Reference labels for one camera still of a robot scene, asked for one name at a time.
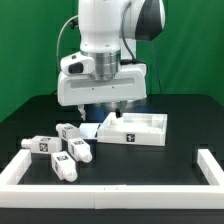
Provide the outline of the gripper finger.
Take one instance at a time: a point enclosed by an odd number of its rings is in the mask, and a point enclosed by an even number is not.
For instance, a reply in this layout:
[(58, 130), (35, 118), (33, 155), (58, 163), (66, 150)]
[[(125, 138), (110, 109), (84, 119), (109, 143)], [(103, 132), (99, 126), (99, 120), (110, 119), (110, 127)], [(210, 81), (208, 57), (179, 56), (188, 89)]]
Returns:
[(86, 111), (84, 109), (84, 105), (78, 105), (78, 111), (81, 114), (82, 120), (85, 121), (86, 120)]
[(126, 101), (121, 101), (118, 103), (116, 110), (115, 110), (115, 115), (117, 118), (120, 118), (123, 115), (126, 105), (127, 105)]

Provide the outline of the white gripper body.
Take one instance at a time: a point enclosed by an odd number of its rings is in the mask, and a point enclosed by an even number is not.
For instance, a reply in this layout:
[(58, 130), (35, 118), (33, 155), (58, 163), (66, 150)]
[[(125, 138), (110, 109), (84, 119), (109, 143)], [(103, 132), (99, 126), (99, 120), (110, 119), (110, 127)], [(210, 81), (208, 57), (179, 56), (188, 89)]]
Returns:
[(146, 65), (128, 64), (121, 67), (109, 81), (94, 81), (89, 75), (58, 78), (57, 97), (62, 106), (139, 100), (146, 97)]

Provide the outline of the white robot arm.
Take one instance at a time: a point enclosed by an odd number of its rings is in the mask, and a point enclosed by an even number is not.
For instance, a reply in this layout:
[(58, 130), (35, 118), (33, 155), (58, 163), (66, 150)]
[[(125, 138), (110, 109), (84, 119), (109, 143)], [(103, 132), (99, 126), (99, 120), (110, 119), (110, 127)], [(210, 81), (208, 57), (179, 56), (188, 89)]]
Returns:
[(155, 39), (164, 25), (162, 0), (79, 0), (80, 51), (60, 61), (60, 105), (85, 116), (86, 104), (114, 103), (122, 112), (145, 98), (147, 65), (136, 59), (136, 42)]

